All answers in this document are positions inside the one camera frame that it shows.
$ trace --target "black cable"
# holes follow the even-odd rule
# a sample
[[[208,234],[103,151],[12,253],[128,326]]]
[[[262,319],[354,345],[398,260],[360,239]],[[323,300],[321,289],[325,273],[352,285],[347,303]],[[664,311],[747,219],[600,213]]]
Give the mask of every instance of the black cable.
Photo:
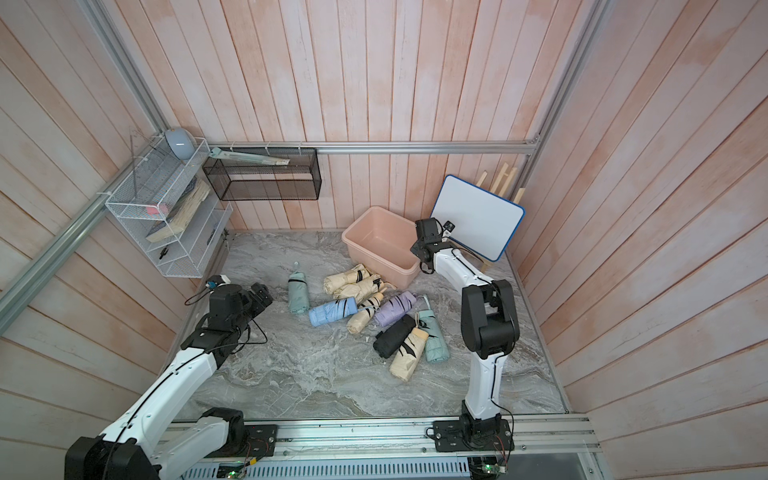
[[[514,343],[512,344],[512,349],[515,349],[515,344]],[[497,407],[499,407],[499,409],[504,410],[505,412],[507,412],[509,414],[509,417],[512,419],[512,423],[509,426],[510,449],[507,452],[507,458],[505,459],[505,465],[507,465],[509,463],[509,454],[512,453],[513,444],[512,444],[511,438],[512,438],[512,435],[515,434],[515,416],[512,415],[512,412],[510,412],[506,408],[500,406],[498,403],[493,401],[493,391],[496,388],[496,363],[498,362],[498,359],[500,359],[502,357],[505,357],[507,355],[509,355],[509,353],[497,356],[496,360],[493,361],[493,381],[491,382],[491,403],[496,405]]]
[[[250,340],[250,323],[246,325],[246,328],[248,329],[248,337],[246,338],[246,342],[241,343],[240,348],[237,350],[233,350],[231,355],[234,355],[235,353],[240,353],[240,351],[242,351],[245,348],[246,343]]]
[[[253,321],[253,319],[251,319],[251,321],[253,322],[253,324],[254,324],[254,325],[256,325],[256,327],[258,327],[258,329],[259,329],[259,331],[262,333],[262,335],[264,335],[264,341],[263,341],[263,342],[242,342],[242,343],[228,343],[228,344],[226,344],[226,345],[219,345],[219,346],[215,346],[215,347],[213,347],[213,348],[211,348],[211,349],[208,349],[208,350],[204,350],[203,352],[201,352],[201,353],[198,353],[197,355],[195,355],[195,356],[194,356],[194,357],[192,357],[191,359],[189,359],[189,360],[187,360],[186,362],[184,362],[184,363],[182,363],[181,365],[179,365],[179,366],[178,366],[178,367],[177,367],[177,368],[176,368],[176,369],[175,369],[173,372],[169,373],[169,374],[168,374],[168,375],[167,375],[165,378],[163,378],[163,379],[160,381],[160,383],[158,383],[158,384],[157,384],[157,385],[156,385],[156,386],[155,386],[155,387],[154,387],[154,388],[153,388],[153,389],[152,389],[152,390],[149,392],[149,394],[148,394],[146,397],[144,397],[144,400],[143,400],[143,401],[142,401],[142,402],[139,404],[138,408],[137,408],[137,409],[134,411],[133,415],[131,415],[131,417],[130,417],[130,418],[128,419],[128,421],[125,423],[125,427],[123,427],[123,429],[120,431],[120,433],[118,433],[118,436],[117,436],[117,438],[116,438],[116,439],[114,440],[114,442],[112,443],[112,446],[111,446],[111,447],[110,447],[110,449],[109,449],[109,453],[107,454],[107,460],[106,460],[106,462],[104,463],[104,473],[103,473],[103,474],[102,474],[102,476],[101,476],[101,480],[105,480],[105,479],[107,478],[107,471],[108,471],[108,469],[109,469],[109,461],[112,459],[112,454],[114,453],[114,450],[115,450],[115,448],[117,447],[117,445],[118,445],[118,442],[120,441],[120,437],[121,437],[121,436],[123,436],[123,434],[124,434],[124,433],[125,433],[125,431],[128,429],[128,427],[129,427],[129,426],[131,426],[131,422],[132,422],[132,421],[133,421],[133,420],[136,418],[136,414],[137,414],[137,413],[139,413],[139,411],[141,410],[141,407],[143,407],[143,406],[144,406],[144,404],[145,404],[145,403],[147,403],[147,400],[149,400],[149,399],[150,399],[150,397],[152,396],[152,394],[154,394],[154,393],[157,391],[157,389],[159,389],[159,388],[160,388],[160,386],[161,386],[161,385],[163,385],[163,383],[165,383],[165,381],[166,381],[166,380],[168,380],[170,377],[172,377],[173,375],[175,375],[175,374],[176,374],[176,373],[177,373],[179,370],[181,370],[182,368],[184,368],[184,367],[185,367],[187,364],[189,364],[190,362],[193,362],[194,360],[196,360],[196,359],[200,358],[201,356],[203,356],[203,355],[207,355],[208,353],[211,353],[211,352],[213,352],[213,351],[214,351],[214,350],[216,350],[216,349],[222,349],[222,348],[225,348],[225,347],[228,347],[228,346],[239,346],[239,345],[264,345],[265,343],[269,342],[269,339],[266,337],[266,333],[264,333],[264,330],[262,330],[262,329],[261,329],[261,327],[259,326],[259,324],[258,324],[258,323],[256,323],[255,321]]]
[[[211,290],[211,289],[206,289],[206,290],[203,290],[202,292],[197,292],[193,296],[191,296],[188,299],[186,299],[184,301],[184,305],[185,306],[194,305],[195,303],[197,303],[197,302],[201,301],[203,298],[205,298],[205,296],[210,294],[211,292],[213,292],[213,290]]]
[[[470,267],[469,267],[469,266],[468,266],[466,263],[464,263],[464,262],[462,261],[462,259],[458,258],[458,255],[456,255],[456,252],[454,252],[453,250],[458,250],[458,248],[452,248],[452,249],[451,249],[451,255],[453,255],[453,258],[457,259],[457,260],[458,260],[458,261],[461,263],[461,265],[463,265],[463,266],[464,266],[464,268],[466,268],[467,270],[469,270],[469,272],[470,272],[472,275],[474,275],[474,276],[475,276],[475,278],[477,278],[477,275],[475,274],[475,271],[474,271],[472,268],[470,268]],[[487,280],[483,280],[482,278],[478,278],[477,280],[482,280],[483,282],[486,282],[486,283],[488,283],[488,281],[487,281]]]
[[[270,444],[266,440],[262,440],[262,439],[252,439],[252,440],[256,440],[257,442],[262,442],[266,446],[266,450],[264,450],[264,455],[261,455],[259,458],[257,458],[257,455],[254,455],[253,457],[251,457],[251,458],[255,458],[256,461],[258,462],[259,460],[261,460],[262,458],[270,454]]]
[[[429,268],[427,270],[424,270],[425,265],[426,263],[419,262],[419,269],[421,269],[422,273],[426,273],[427,275],[432,275],[435,272],[435,270],[433,269],[432,271],[427,271]]]

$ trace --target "pink object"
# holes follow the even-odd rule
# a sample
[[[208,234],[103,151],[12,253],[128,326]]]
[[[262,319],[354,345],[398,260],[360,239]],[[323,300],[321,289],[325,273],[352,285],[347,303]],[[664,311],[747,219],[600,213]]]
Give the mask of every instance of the pink object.
[[[147,213],[150,215],[158,215],[162,212],[163,215],[168,215],[168,206],[165,204],[160,204],[160,209],[158,210],[157,207],[147,207]]]
[[[405,290],[419,275],[419,259],[411,253],[416,225],[381,207],[370,207],[341,236],[349,256]]]

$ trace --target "whiteboard blue frame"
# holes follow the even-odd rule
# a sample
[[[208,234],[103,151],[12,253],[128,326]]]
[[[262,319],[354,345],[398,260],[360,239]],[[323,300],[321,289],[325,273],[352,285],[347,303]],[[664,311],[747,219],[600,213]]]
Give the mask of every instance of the whiteboard blue frame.
[[[459,177],[456,177],[455,175],[445,175],[445,178],[443,178],[443,179],[442,179],[442,186],[440,187],[440,193],[437,195],[437,198],[438,198],[438,199],[440,198],[440,194],[442,194],[442,189],[445,187],[445,180],[447,180],[449,177],[454,177],[456,180],[459,180],[459,181],[461,181],[461,182],[464,182],[465,184],[467,184],[467,185],[470,185],[470,186],[472,186],[472,187],[474,187],[474,188],[476,188],[476,189],[478,189],[478,190],[482,190],[483,192],[487,193],[488,195],[493,195],[493,196],[494,196],[494,197],[496,197],[496,198],[500,198],[500,199],[502,199],[503,201],[507,202],[508,204],[512,204],[512,205],[515,205],[516,207],[519,207],[519,208],[520,208],[520,210],[523,210],[523,214],[522,214],[522,217],[520,217],[520,221],[518,222],[518,224],[517,224],[517,225],[515,225],[515,229],[514,229],[514,230],[512,231],[512,233],[509,235],[509,238],[507,239],[507,243],[505,243],[505,244],[504,244],[504,248],[502,248],[502,251],[501,251],[501,252],[498,254],[498,257],[496,257],[496,259],[495,259],[495,260],[493,260],[493,259],[490,259],[490,258],[486,257],[486,256],[485,256],[485,255],[483,255],[482,253],[479,253],[479,252],[475,252],[475,251],[474,251],[472,248],[470,248],[470,247],[467,247],[466,245],[464,245],[463,243],[459,242],[459,241],[458,241],[458,240],[456,240],[455,238],[451,238],[451,240],[455,241],[456,243],[458,243],[458,244],[459,244],[459,245],[461,245],[462,247],[464,247],[464,248],[466,248],[466,249],[468,249],[468,250],[471,250],[472,252],[475,252],[475,253],[477,253],[477,254],[478,254],[480,257],[483,257],[483,258],[485,258],[486,260],[488,260],[488,261],[491,261],[491,262],[498,262],[498,260],[499,260],[500,258],[502,258],[502,255],[504,255],[504,252],[507,250],[507,246],[509,245],[509,242],[510,242],[510,240],[512,240],[512,237],[515,235],[515,232],[516,232],[516,231],[518,231],[518,228],[520,227],[520,223],[522,223],[523,219],[525,218],[525,208],[521,207],[520,205],[516,204],[515,202],[512,202],[512,201],[510,201],[510,200],[507,200],[507,199],[506,199],[506,198],[504,198],[504,197],[500,197],[500,196],[498,196],[498,195],[496,195],[496,194],[492,194],[491,192],[489,192],[489,191],[487,191],[487,190],[483,190],[482,188],[480,188],[480,187],[478,187],[478,186],[476,186],[476,185],[470,184],[468,181],[466,181],[466,180],[462,180],[461,178],[459,178]],[[432,212],[429,214],[429,216],[430,216],[430,217],[433,217],[433,216],[434,216],[434,214],[435,214],[435,205],[432,205]]]

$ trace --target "folded umbrella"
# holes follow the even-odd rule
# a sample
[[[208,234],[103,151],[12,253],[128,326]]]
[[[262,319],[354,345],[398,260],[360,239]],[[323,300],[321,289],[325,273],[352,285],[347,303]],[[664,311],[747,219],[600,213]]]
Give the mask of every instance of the folded umbrella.
[[[379,291],[379,287],[382,285],[382,277],[377,274],[373,274],[358,283],[350,283],[342,286],[335,292],[333,292],[333,298],[346,298],[352,296],[357,303],[361,303],[363,300]]]
[[[345,316],[350,316],[354,313],[357,313],[355,299],[350,297],[334,300],[311,309],[310,322],[312,323],[312,326],[320,326],[325,323],[341,320]]]
[[[357,283],[370,275],[371,273],[362,265],[362,263],[359,263],[346,272],[327,276],[326,279],[323,280],[323,290],[330,295],[347,283]]]
[[[299,271],[299,262],[293,263],[293,273],[288,277],[288,310],[296,315],[310,309],[310,292],[306,276]]]
[[[373,318],[374,312],[379,308],[382,300],[384,300],[383,290],[384,288],[357,306],[357,313],[352,315],[349,318],[349,322],[346,323],[346,329],[349,330],[349,333],[356,335],[366,328],[368,322]]]
[[[402,342],[416,327],[416,321],[410,315],[405,315],[396,321],[386,331],[376,334],[373,349],[383,359],[388,359],[402,345]]]
[[[401,319],[414,303],[416,303],[416,295],[406,290],[384,302],[384,305],[373,316],[373,321],[379,326],[392,325]]]
[[[389,372],[403,382],[408,382],[419,364],[419,359],[422,358],[424,345],[428,338],[429,334],[424,330],[419,328],[411,330],[411,333],[395,352],[395,359],[389,366]]]
[[[421,310],[416,314],[416,322],[419,328],[429,334],[424,356],[427,358],[428,363],[444,362],[451,357],[451,353],[448,350],[448,344],[445,343],[445,339],[442,337],[440,325],[437,323],[435,312],[429,305],[426,295],[424,295],[424,301],[427,303],[428,310]]]

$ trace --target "white robotic arm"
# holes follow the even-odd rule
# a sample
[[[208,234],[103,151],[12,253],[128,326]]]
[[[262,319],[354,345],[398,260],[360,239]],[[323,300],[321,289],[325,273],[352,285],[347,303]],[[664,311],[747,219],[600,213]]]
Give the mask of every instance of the white robotic arm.
[[[481,449],[488,439],[503,435],[499,406],[502,370],[520,329],[509,282],[493,280],[468,262],[461,250],[447,242],[452,229],[450,222],[441,227],[434,218],[417,221],[418,239],[411,251],[422,261],[422,271],[439,273],[462,294],[462,337],[472,357],[469,390],[462,405],[464,448],[460,445],[458,450]]]
[[[70,447],[65,480],[175,480],[211,452],[242,451],[247,440],[243,413],[232,409],[208,410],[186,432],[157,447],[195,390],[241,345],[240,336],[250,331],[248,322],[272,303],[266,287],[258,283],[246,290],[228,280],[214,281],[210,289],[210,313],[168,368],[98,437],[80,437]]]

